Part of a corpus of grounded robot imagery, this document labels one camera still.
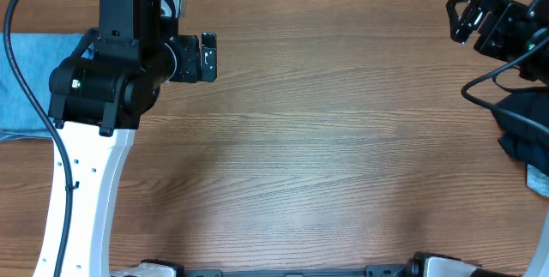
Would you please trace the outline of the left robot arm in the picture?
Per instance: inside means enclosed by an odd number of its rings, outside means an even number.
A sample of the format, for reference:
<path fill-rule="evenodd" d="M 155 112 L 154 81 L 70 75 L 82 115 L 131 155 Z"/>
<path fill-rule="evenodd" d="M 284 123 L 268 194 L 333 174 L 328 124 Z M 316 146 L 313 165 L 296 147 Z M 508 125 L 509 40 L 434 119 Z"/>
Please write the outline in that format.
<path fill-rule="evenodd" d="M 212 82 L 213 33 L 182 35 L 185 0 L 100 0 L 93 55 L 51 73 L 48 114 L 64 146 L 54 154 L 38 276 L 107 276 L 118 186 L 141 116 L 166 82 Z"/>

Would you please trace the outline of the light blue denim jeans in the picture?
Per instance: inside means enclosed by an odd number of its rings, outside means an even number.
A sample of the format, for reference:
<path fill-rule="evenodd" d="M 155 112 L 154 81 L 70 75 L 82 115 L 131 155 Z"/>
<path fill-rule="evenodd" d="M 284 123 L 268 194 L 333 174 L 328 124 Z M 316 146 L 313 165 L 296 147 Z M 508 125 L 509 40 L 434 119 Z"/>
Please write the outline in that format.
<path fill-rule="evenodd" d="M 13 33 L 11 43 L 16 63 L 35 98 L 48 109 L 51 72 L 76 49 L 79 33 Z M 46 139 L 44 126 L 10 68 L 5 48 L 1 48 L 1 140 Z"/>

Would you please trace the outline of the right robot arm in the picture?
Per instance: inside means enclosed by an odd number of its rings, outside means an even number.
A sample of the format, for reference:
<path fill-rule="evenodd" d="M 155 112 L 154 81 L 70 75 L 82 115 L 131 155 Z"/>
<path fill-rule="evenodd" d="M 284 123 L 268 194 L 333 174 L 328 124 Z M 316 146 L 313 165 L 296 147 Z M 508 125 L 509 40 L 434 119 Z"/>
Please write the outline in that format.
<path fill-rule="evenodd" d="M 473 32 L 474 49 L 503 66 L 466 83 L 462 96 L 487 110 L 503 131 L 498 143 L 514 160 L 526 165 L 527 186 L 548 196 L 548 0 L 530 4 L 514 0 L 448 0 L 450 37 L 464 44 Z M 530 81 L 530 87 L 508 88 L 496 104 L 474 97 L 469 89 L 496 81 L 509 69 Z"/>

